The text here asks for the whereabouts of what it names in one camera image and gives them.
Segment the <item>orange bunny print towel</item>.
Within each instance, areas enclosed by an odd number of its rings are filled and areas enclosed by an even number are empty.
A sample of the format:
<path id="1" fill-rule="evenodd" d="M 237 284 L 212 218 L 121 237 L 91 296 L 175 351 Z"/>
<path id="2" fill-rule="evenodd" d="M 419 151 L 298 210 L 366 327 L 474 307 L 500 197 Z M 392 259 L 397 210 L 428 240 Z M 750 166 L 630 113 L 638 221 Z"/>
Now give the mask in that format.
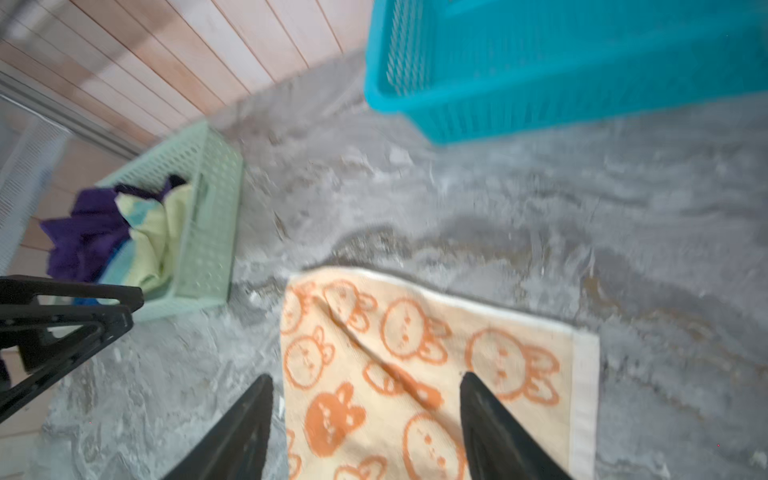
<path id="1" fill-rule="evenodd" d="M 290 279 L 281 320 L 293 479 L 466 479 L 476 374 L 575 479 L 595 472 L 600 344 L 564 323 L 357 268 Z"/>

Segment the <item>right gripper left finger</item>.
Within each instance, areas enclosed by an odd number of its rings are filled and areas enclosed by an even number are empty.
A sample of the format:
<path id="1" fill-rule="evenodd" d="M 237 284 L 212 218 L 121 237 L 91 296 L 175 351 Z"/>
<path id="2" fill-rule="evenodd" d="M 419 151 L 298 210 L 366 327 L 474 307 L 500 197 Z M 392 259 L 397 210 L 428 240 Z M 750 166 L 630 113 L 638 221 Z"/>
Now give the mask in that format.
<path id="1" fill-rule="evenodd" d="M 165 480 L 260 479 L 266 463 L 274 385 L 260 375 Z"/>

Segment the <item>teal plastic basket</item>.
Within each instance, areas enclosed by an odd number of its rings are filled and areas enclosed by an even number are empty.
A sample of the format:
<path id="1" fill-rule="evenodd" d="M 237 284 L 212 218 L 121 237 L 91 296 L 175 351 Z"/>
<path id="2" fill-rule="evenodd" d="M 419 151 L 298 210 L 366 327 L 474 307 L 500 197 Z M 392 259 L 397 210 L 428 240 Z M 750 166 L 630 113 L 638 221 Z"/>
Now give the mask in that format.
<path id="1" fill-rule="evenodd" d="M 767 87 L 763 1 L 378 1 L 365 98 L 437 144 Z"/>

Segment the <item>yellow teal hippo towel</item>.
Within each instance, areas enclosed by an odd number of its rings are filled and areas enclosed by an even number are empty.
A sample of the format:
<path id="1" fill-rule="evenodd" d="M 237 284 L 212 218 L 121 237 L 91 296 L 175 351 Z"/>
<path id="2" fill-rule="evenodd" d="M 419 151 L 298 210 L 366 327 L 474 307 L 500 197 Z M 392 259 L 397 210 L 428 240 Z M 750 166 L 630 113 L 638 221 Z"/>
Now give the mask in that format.
<path id="1" fill-rule="evenodd" d="M 98 282 L 138 287 L 148 294 L 173 277 L 193 186 L 176 186 L 161 199 L 119 193 L 115 204 L 128 224 L 128 239 L 106 264 Z"/>

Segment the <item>light green plastic basket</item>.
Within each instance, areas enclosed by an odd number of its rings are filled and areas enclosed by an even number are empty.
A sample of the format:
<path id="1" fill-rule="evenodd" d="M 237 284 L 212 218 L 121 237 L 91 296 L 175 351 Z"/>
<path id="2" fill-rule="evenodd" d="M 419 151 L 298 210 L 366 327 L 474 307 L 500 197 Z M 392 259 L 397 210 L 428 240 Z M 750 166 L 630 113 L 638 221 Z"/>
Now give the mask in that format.
<path id="1" fill-rule="evenodd" d="M 217 307 L 227 301 L 244 161 L 206 121 L 194 123 L 100 180 L 159 192 L 178 175 L 190 192 L 170 278 L 146 292 L 137 322 Z"/>

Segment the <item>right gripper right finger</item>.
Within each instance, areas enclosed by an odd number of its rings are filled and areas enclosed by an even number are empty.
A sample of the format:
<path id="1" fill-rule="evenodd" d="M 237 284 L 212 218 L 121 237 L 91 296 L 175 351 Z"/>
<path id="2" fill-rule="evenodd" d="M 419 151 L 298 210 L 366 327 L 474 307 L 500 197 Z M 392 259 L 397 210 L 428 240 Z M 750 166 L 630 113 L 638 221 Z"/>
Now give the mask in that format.
<path id="1" fill-rule="evenodd" d="M 460 418 L 474 480 L 571 480 L 473 372 L 460 384 Z"/>

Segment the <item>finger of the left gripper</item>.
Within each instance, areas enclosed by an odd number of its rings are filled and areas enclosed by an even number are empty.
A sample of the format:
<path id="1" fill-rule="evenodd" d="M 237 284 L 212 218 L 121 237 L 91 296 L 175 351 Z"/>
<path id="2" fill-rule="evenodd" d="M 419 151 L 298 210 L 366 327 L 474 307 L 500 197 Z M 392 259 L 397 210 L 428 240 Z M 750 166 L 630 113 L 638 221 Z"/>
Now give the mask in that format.
<path id="1" fill-rule="evenodd" d="M 73 306 L 95 298 L 98 306 Z M 6 421 L 133 327 L 144 305 L 138 287 L 12 275 L 1 278 L 1 349 L 18 352 L 27 377 L 12 381 L 1 363 L 1 420 Z"/>

